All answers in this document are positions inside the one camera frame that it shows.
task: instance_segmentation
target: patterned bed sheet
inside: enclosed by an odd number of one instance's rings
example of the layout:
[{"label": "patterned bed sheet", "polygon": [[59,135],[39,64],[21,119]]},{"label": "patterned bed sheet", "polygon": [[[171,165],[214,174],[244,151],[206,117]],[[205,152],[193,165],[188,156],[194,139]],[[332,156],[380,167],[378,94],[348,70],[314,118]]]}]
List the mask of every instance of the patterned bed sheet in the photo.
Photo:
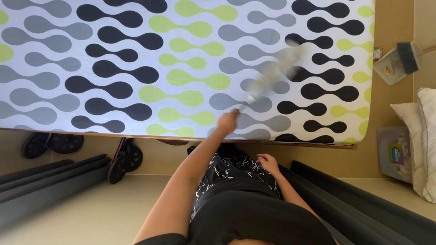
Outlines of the patterned bed sheet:
[{"label": "patterned bed sheet", "polygon": [[[368,126],[374,0],[1,0],[0,125],[353,144]],[[259,103],[259,71],[305,55]]]}]

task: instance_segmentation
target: bed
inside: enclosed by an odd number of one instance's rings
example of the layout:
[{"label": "bed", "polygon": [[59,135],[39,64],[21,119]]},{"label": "bed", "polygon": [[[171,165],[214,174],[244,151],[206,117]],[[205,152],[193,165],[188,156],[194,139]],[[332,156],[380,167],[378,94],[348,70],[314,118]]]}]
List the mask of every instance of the bed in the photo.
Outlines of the bed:
[{"label": "bed", "polygon": [[[368,126],[373,0],[1,0],[0,124],[9,129],[350,145]],[[290,80],[245,102],[294,40]]]}]

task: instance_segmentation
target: black wheel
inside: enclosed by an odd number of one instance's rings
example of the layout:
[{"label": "black wheel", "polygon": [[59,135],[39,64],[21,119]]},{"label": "black wheel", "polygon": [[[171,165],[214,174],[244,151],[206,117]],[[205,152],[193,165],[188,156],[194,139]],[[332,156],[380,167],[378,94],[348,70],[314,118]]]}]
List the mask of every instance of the black wheel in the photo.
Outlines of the black wheel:
[{"label": "black wheel", "polygon": [[59,154],[73,153],[83,145],[83,135],[53,133],[48,147]]},{"label": "black wheel", "polygon": [[116,184],[124,177],[126,171],[121,167],[121,165],[127,158],[127,156],[119,156],[115,161],[113,161],[108,172],[109,183]]},{"label": "black wheel", "polygon": [[44,154],[47,151],[46,142],[49,136],[49,133],[31,134],[21,146],[21,155],[27,159],[34,159]]},{"label": "black wheel", "polygon": [[136,146],[130,146],[130,155],[125,158],[122,168],[126,172],[136,170],[142,163],[142,151]]}]

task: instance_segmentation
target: pillow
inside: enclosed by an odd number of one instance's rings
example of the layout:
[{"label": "pillow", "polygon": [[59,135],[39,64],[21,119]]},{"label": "pillow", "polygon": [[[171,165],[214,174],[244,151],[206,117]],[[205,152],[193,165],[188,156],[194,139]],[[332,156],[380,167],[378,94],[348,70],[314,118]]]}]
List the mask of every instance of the pillow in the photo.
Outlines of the pillow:
[{"label": "pillow", "polygon": [[422,194],[429,202],[436,203],[436,89],[418,91],[422,124],[424,164],[427,166],[427,184]]},{"label": "pillow", "polygon": [[418,103],[404,103],[391,105],[391,107],[409,128],[413,189],[419,196],[423,197],[422,191],[427,183],[427,171],[422,152],[422,124],[419,105]]}]

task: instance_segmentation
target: black blob pattern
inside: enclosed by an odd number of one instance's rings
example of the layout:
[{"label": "black blob pattern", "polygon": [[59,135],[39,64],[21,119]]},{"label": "black blob pattern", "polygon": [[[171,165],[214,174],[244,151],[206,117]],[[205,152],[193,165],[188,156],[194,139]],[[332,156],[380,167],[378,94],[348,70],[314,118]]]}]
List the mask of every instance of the black blob pattern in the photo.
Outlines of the black blob pattern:
[{"label": "black blob pattern", "polygon": [[313,140],[300,140],[295,135],[291,133],[285,133],[282,135],[279,135],[276,137],[274,141],[281,141],[281,142],[308,142],[313,144],[332,144],[334,143],[333,137],[330,135],[322,135],[320,137],[317,137]]},{"label": "black blob pattern", "polygon": [[118,120],[110,120],[105,123],[95,123],[86,116],[75,116],[71,119],[71,124],[78,129],[87,129],[91,126],[102,126],[112,133],[121,133],[126,129],[126,125]]},{"label": "black blob pattern", "polygon": [[105,54],[114,54],[125,62],[134,62],[138,59],[138,53],[131,48],[126,48],[117,52],[110,52],[99,44],[90,44],[86,46],[85,52],[87,55],[98,58]]},{"label": "black blob pattern", "polygon": [[317,64],[317,65],[323,65],[329,61],[336,61],[339,64],[343,65],[343,66],[352,66],[354,65],[354,58],[351,55],[342,55],[339,58],[336,59],[332,59],[329,58],[327,55],[322,54],[322,53],[316,53],[312,56],[312,62]]},{"label": "black blob pattern", "polygon": [[106,60],[94,63],[92,71],[101,78],[110,78],[119,73],[127,73],[134,76],[141,83],[146,84],[154,83],[159,78],[159,73],[153,67],[143,66],[132,71],[126,71]]},{"label": "black blob pattern", "polygon": [[277,105],[277,110],[285,115],[291,114],[298,110],[306,110],[314,116],[322,116],[326,114],[327,107],[323,103],[314,103],[307,107],[299,107],[291,101],[282,101]]},{"label": "black blob pattern", "polygon": [[291,33],[291,34],[286,35],[285,41],[286,40],[293,40],[294,42],[299,43],[299,44],[313,43],[322,49],[329,49],[329,48],[333,47],[333,39],[331,37],[328,37],[328,36],[321,36],[321,37],[318,37],[317,39],[314,39],[314,40],[307,40],[296,33]]},{"label": "black blob pattern", "polygon": [[146,104],[134,104],[128,107],[115,107],[105,99],[92,98],[85,102],[85,110],[92,115],[103,115],[110,111],[122,111],[136,121],[145,121],[151,117],[151,108]]},{"label": "black blob pattern", "polygon": [[106,86],[97,86],[82,76],[72,76],[65,81],[65,88],[71,93],[80,94],[88,90],[102,89],[116,99],[126,99],[133,93],[133,88],[126,82],[114,82]]},{"label": "black blob pattern", "polygon": [[156,33],[149,32],[142,34],[138,37],[130,37],[112,26],[105,26],[100,28],[97,35],[101,41],[108,44],[114,44],[125,39],[131,39],[137,41],[144,48],[150,50],[160,49],[164,44],[164,40],[162,39],[162,37]]},{"label": "black blob pattern", "polygon": [[104,17],[110,17],[118,20],[123,26],[136,28],[142,25],[142,16],[135,11],[124,11],[119,14],[106,14],[98,7],[91,4],[83,4],[77,8],[77,16],[84,21],[96,21]]},{"label": "black blob pattern", "polygon": [[288,79],[292,82],[302,82],[310,77],[319,77],[324,79],[329,84],[340,84],[345,79],[345,74],[336,68],[328,69],[323,73],[314,74],[309,72],[308,70],[297,66],[298,72],[295,76],[288,77]]},{"label": "black blob pattern", "polygon": [[318,7],[308,0],[296,0],[292,3],[292,11],[298,15],[308,15],[316,10],[324,10],[336,18],[345,18],[350,14],[350,8],[344,3],[334,3],[327,7]]},{"label": "black blob pattern", "polygon": [[139,3],[151,13],[160,14],[168,8],[165,0],[103,0],[107,5],[118,7],[126,3]]},{"label": "black blob pattern", "polygon": [[317,99],[323,95],[332,94],[336,95],[343,101],[351,102],[359,97],[359,91],[353,86],[344,86],[335,91],[327,91],[318,84],[309,83],[304,85],[300,92],[301,95],[306,99]]},{"label": "black blob pattern", "polygon": [[309,120],[304,123],[303,128],[308,132],[315,132],[322,128],[329,128],[335,133],[343,133],[347,130],[347,125],[344,122],[335,122],[330,125],[324,126],[315,120]]},{"label": "black blob pattern", "polygon": [[322,17],[312,17],[307,22],[307,28],[313,32],[323,32],[330,28],[340,28],[352,36],[357,36],[365,31],[365,26],[358,20],[349,20],[340,25],[334,25]]}]

